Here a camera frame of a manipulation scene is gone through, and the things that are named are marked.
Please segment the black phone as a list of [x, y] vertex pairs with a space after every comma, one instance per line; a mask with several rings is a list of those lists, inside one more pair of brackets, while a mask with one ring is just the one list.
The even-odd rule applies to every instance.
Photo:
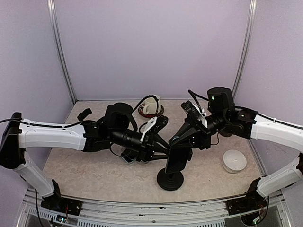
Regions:
[[171, 148], [168, 154], [165, 173], [174, 174], [185, 169], [187, 161], [192, 157], [191, 148]]

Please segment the tall black clamp phone stand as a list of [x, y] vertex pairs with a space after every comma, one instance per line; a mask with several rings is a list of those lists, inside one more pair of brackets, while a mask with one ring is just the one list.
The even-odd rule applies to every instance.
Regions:
[[157, 184], [166, 191], [179, 189], [183, 182], [184, 176], [181, 171], [174, 174], [166, 174], [165, 168], [163, 168], [157, 174]]

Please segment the black plate phone stand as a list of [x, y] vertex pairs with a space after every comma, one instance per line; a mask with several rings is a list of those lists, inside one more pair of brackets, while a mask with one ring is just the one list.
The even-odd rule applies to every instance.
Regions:
[[222, 135], [223, 137], [231, 137], [232, 134], [230, 132], [226, 132], [225, 130], [222, 130], [219, 132], [220, 135]]

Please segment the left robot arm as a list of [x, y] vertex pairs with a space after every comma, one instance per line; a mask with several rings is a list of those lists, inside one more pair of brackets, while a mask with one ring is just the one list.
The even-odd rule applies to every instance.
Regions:
[[123, 158], [134, 156], [136, 161], [153, 161], [168, 157], [169, 145], [159, 131], [168, 123], [166, 116], [153, 117], [139, 132], [133, 109], [126, 103], [109, 105], [97, 121], [87, 120], [85, 109], [73, 124], [35, 122], [19, 112], [7, 119], [0, 144], [0, 164], [17, 172], [42, 197], [42, 207], [66, 214], [78, 215], [80, 200], [63, 197], [58, 183], [49, 179], [26, 153], [27, 148], [68, 148], [97, 152], [113, 144], [124, 147]]

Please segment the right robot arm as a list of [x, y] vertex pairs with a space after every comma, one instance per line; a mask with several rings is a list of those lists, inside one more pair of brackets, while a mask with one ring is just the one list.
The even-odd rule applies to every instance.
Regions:
[[251, 140], [266, 170], [253, 180], [244, 195], [226, 202], [230, 215], [269, 205], [272, 193], [303, 179], [303, 128], [258, 111], [237, 106], [232, 91], [214, 87], [207, 91], [209, 115], [198, 102], [184, 102], [184, 124], [169, 140], [166, 166], [158, 172], [157, 183], [167, 191], [179, 189], [184, 181], [182, 170], [191, 159], [192, 150], [211, 147], [215, 134], [235, 135]]

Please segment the light blue bottom phone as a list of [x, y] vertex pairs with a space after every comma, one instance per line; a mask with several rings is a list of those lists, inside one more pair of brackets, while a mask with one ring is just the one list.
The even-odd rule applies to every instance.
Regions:
[[126, 163], [133, 163], [134, 161], [136, 161], [138, 157], [138, 154], [136, 152], [130, 152], [128, 154], [126, 153], [122, 153], [121, 154], [121, 158], [126, 162]]

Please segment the short black phone stand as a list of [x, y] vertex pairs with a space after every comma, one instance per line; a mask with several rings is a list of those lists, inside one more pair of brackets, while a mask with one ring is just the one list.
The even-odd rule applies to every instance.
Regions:
[[78, 121], [83, 121], [88, 115], [92, 114], [92, 110], [90, 108], [86, 108], [82, 112], [80, 112], [77, 116]]

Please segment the white ceramic mug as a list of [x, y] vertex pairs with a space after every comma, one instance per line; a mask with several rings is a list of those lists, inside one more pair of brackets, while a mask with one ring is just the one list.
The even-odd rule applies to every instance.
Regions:
[[158, 114], [161, 111], [161, 98], [158, 95], [154, 95], [158, 100], [158, 107], [157, 102], [153, 97], [149, 97], [144, 101], [144, 107], [143, 107], [143, 114], [144, 115], [155, 115]]

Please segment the white bowl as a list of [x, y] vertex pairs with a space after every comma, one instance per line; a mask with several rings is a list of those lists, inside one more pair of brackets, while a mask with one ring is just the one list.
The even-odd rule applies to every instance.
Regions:
[[228, 173], [239, 173], [246, 165], [246, 157], [240, 151], [231, 149], [223, 154], [223, 167]]

